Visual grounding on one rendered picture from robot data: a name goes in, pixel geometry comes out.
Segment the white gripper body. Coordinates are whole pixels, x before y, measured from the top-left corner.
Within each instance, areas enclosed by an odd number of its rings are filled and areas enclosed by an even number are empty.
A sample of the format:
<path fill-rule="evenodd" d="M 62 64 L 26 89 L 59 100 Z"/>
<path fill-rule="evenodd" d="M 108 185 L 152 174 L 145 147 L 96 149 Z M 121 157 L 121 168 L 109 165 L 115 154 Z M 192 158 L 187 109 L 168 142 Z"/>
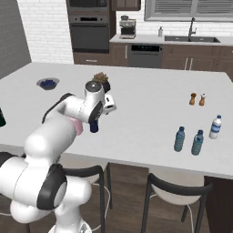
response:
<path fill-rule="evenodd" d="M 117 109 L 117 106 L 116 104 L 113 104 L 113 105 L 105 105 L 104 106 L 104 109 L 103 109 L 103 113 L 105 115 L 108 115 L 110 112 L 113 112 Z"/>

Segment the potted plant in dark pot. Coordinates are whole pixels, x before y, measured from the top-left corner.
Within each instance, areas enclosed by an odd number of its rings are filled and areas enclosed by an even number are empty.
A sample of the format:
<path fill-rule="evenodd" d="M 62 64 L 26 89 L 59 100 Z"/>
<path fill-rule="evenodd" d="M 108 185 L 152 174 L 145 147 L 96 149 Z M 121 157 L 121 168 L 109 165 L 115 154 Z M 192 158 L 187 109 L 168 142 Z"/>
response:
<path fill-rule="evenodd" d="M 110 83 L 108 82 L 108 76 L 103 72 L 95 74 L 93 80 L 99 82 L 106 93 L 111 89 Z"/>

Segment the pink bottle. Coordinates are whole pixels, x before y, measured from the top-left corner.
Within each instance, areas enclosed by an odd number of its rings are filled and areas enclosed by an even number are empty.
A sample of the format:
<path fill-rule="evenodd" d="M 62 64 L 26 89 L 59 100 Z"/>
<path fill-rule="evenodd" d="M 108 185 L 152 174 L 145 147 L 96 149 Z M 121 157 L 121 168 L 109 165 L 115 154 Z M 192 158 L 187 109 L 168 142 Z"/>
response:
<path fill-rule="evenodd" d="M 72 121 L 76 130 L 76 134 L 80 136 L 83 133 L 83 123 L 80 120 L 74 118 L 72 118 Z"/>

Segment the grey dishwasher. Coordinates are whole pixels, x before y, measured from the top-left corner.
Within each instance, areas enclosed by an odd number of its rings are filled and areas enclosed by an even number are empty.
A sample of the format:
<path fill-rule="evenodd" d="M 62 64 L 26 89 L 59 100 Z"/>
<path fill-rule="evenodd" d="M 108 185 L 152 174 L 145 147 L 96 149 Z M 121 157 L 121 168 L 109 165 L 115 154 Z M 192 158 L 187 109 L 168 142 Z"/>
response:
<path fill-rule="evenodd" d="M 131 44 L 128 48 L 128 65 L 131 67 L 160 68 L 162 44 Z"/>

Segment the black stool with white seat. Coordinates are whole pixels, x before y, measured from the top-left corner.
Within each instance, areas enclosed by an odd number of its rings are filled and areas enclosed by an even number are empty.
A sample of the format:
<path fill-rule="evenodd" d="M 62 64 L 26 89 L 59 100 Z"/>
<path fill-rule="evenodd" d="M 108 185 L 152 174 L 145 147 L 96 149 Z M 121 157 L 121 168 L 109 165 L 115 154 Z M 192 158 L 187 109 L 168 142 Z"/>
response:
<path fill-rule="evenodd" d="M 64 154 L 59 163 L 69 176 L 82 177 L 92 185 L 99 185 L 100 225 L 94 231 L 100 229 L 101 233 L 106 233 L 106 214 L 113 208 L 110 163 L 93 158 L 87 161 L 74 154 Z"/>
<path fill-rule="evenodd" d="M 147 188 L 142 218 L 141 233 L 146 233 L 149 201 L 152 197 L 159 197 L 165 202 L 184 208 L 181 221 L 184 222 L 187 213 L 192 213 L 191 205 L 199 202 L 196 224 L 191 224 L 192 233 L 200 233 L 200 227 L 206 206 L 208 193 L 213 188 L 212 183 L 205 184 L 203 175 L 186 174 L 165 170 L 164 168 L 150 168 L 147 176 Z"/>

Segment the blue ribbed plastic bottle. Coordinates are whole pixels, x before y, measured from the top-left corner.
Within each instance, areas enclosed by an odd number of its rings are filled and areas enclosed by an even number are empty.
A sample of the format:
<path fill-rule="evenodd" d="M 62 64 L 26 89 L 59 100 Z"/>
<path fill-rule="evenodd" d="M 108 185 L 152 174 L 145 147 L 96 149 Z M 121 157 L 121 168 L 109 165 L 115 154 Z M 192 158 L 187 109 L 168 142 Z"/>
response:
<path fill-rule="evenodd" d="M 198 133 L 194 136 L 191 154 L 198 156 L 204 141 L 203 131 L 199 129 Z"/>
<path fill-rule="evenodd" d="M 176 134 L 174 150 L 180 152 L 182 150 L 183 144 L 185 140 L 185 128 L 180 127 Z"/>

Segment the silver coffee machine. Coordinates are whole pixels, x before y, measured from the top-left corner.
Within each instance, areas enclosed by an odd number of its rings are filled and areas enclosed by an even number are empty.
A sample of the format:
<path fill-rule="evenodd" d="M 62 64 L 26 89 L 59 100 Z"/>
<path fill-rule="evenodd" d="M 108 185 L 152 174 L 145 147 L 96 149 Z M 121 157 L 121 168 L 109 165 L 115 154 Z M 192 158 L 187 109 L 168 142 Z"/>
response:
<path fill-rule="evenodd" d="M 136 37 L 136 20 L 122 15 L 119 21 L 121 29 L 120 39 L 134 39 Z"/>

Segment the dark wood base cupboards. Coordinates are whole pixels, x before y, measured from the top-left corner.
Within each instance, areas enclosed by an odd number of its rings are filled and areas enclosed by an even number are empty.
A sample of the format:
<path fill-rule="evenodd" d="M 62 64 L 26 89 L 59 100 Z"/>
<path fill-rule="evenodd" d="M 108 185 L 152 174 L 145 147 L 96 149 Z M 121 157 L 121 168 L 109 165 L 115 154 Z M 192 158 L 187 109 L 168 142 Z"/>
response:
<path fill-rule="evenodd" d="M 164 44 L 162 68 L 224 72 L 233 82 L 233 46 Z M 108 54 L 74 52 L 76 65 L 129 66 L 129 44 L 111 43 Z"/>

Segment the dark sink basin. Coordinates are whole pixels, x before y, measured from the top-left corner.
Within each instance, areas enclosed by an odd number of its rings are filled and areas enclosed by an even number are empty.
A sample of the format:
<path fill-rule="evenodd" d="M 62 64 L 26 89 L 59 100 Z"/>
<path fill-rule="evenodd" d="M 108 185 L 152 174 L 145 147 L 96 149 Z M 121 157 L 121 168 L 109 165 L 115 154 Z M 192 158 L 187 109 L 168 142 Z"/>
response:
<path fill-rule="evenodd" d="M 220 43 L 220 41 L 216 37 L 211 37 L 211 36 L 188 37 L 188 36 L 165 35 L 165 41 Z"/>

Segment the built-in black microwave oven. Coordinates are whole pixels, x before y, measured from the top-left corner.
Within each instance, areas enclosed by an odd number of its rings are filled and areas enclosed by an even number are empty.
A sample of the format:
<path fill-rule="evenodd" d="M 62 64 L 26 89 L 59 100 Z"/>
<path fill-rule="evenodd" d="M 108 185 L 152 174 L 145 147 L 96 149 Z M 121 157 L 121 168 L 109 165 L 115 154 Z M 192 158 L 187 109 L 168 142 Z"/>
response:
<path fill-rule="evenodd" d="M 74 14 L 105 15 L 108 11 L 107 0 L 66 0 L 67 11 Z"/>

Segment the white plastic bottle blue cap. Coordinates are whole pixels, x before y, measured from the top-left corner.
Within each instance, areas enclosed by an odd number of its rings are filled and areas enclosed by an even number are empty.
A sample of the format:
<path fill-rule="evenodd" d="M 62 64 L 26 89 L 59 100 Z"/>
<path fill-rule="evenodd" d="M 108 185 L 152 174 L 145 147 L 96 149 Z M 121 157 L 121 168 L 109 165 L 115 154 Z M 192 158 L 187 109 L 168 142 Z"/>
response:
<path fill-rule="evenodd" d="M 218 137 L 218 133 L 220 131 L 221 125 L 222 125 L 221 115 L 217 115 L 217 117 L 213 120 L 210 128 L 209 137 L 211 139 L 216 139 Z"/>

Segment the dark sink tap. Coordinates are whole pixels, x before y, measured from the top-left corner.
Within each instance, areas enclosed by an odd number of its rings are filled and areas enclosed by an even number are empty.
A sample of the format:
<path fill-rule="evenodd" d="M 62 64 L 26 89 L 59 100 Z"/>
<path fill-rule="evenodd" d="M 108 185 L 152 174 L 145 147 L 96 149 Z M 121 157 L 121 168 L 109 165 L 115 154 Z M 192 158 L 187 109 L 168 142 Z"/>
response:
<path fill-rule="evenodd" d="M 195 30 L 193 29 L 193 24 L 194 24 L 195 20 L 196 20 L 195 17 L 192 17 L 190 27 L 189 27 L 189 30 L 188 30 L 188 35 L 187 35 L 188 42 L 191 41 L 191 36 L 194 35 L 197 32 L 197 29 L 195 29 Z"/>

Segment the window with grey blinds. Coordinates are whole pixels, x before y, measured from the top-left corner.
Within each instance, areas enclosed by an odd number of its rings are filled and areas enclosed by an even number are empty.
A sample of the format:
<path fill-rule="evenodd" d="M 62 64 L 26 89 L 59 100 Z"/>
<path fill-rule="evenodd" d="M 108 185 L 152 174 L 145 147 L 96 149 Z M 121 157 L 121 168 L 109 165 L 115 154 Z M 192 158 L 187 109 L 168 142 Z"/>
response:
<path fill-rule="evenodd" d="M 145 0 L 146 21 L 233 22 L 233 0 Z"/>

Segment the dark wood island base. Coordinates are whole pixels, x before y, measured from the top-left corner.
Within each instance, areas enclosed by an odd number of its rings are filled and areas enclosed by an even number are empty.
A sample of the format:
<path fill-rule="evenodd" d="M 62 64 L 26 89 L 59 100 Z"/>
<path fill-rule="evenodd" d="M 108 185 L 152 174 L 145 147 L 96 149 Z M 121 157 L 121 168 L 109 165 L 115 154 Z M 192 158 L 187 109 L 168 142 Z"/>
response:
<path fill-rule="evenodd" d="M 233 180 L 205 177 L 205 183 L 213 184 L 206 202 L 210 233 L 233 233 Z"/>

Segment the dark wood wall cupboard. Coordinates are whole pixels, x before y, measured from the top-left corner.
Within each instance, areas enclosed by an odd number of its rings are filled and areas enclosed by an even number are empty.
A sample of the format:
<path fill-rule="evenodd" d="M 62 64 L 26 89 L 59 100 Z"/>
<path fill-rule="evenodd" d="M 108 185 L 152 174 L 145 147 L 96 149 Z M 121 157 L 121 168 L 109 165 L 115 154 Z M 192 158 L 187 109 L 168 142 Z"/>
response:
<path fill-rule="evenodd" d="M 111 0 L 112 11 L 139 11 L 141 0 Z"/>

